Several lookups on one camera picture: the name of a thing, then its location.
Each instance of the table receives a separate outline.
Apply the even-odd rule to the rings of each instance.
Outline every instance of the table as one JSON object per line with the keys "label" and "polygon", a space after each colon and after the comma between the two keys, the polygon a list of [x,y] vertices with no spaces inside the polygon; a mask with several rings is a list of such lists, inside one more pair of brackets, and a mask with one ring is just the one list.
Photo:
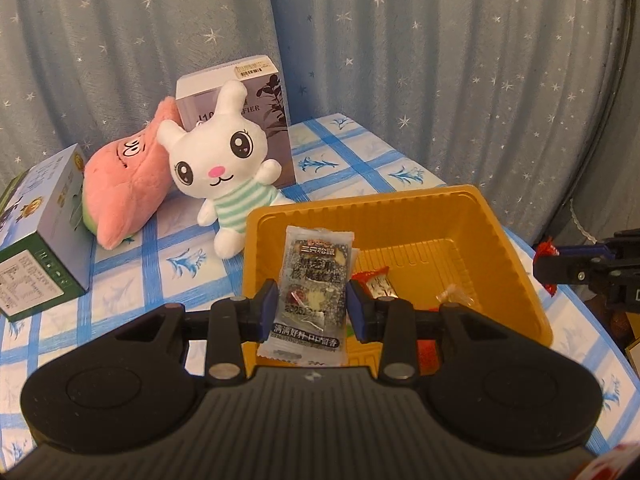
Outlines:
{"label": "table", "polygon": [[[290,137],[298,183],[284,193],[298,202],[445,185],[341,114],[292,126]],[[165,302],[195,310],[240,293],[242,256],[215,256],[218,227],[194,225],[199,208],[199,200],[172,192],[138,234],[114,251],[94,249],[89,293],[22,321],[0,319],[2,467],[33,447],[19,399],[38,366]],[[622,440],[640,440],[638,377],[569,288],[560,286],[553,298],[546,293],[532,276],[533,251],[508,235],[550,319],[553,348],[585,365],[602,385],[603,409],[590,449],[602,453]],[[204,342],[191,345],[186,367],[203,373]]]}

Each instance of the yellow plastic tray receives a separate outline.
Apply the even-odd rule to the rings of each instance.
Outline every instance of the yellow plastic tray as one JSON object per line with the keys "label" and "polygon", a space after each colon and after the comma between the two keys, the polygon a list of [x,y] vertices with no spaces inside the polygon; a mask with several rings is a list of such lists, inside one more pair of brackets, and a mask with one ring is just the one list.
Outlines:
{"label": "yellow plastic tray", "polygon": [[[415,308],[438,306],[436,295],[451,283],[488,317],[550,346],[551,326],[540,300],[488,203],[473,186],[339,198],[264,207],[251,212],[244,250],[244,295],[267,278],[278,279],[286,228],[353,231],[360,249],[355,272],[389,266],[398,296]],[[256,356],[244,345],[248,372],[255,364],[284,363]],[[380,344],[347,341],[350,365],[378,368]]]}

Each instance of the green and white striped shirt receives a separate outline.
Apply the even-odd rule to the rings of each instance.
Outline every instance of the green and white striped shirt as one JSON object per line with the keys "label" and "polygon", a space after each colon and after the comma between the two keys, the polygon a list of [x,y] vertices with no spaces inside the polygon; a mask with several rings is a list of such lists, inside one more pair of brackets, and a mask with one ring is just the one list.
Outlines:
{"label": "green and white striped shirt", "polygon": [[247,180],[239,188],[213,201],[220,228],[244,233],[247,215],[257,207],[271,205],[277,195],[278,190],[273,186],[265,186],[254,179]]}

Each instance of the plush toy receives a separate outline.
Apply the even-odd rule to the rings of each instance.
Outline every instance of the plush toy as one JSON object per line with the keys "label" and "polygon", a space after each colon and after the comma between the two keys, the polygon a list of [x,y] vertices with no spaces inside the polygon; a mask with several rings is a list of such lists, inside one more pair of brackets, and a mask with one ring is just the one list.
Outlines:
{"label": "plush toy", "polygon": [[189,196],[204,198],[198,224],[216,219],[220,230],[214,241],[216,254],[231,258],[244,248],[246,216],[254,208],[292,203],[274,188],[282,171],[267,156],[267,137],[255,123],[242,117],[246,88],[227,81],[213,116],[186,133],[174,121],[164,121],[158,141],[169,152],[172,176]]}
{"label": "plush toy", "polygon": [[169,156],[156,140],[166,119],[180,121],[172,97],[142,131],[101,147],[84,168],[82,218],[107,250],[140,231],[171,188]]}

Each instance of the pink plush toy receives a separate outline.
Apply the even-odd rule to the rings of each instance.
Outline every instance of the pink plush toy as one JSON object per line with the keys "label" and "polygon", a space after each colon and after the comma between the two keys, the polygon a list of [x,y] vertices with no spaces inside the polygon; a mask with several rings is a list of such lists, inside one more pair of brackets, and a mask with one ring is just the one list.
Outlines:
{"label": "pink plush toy", "polygon": [[144,130],[101,147],[86,164],[82,218],[107,250],[140,231],[171,188],[169,156],[156,142],[166,119],[181,122],[173,97],[158,105]]}

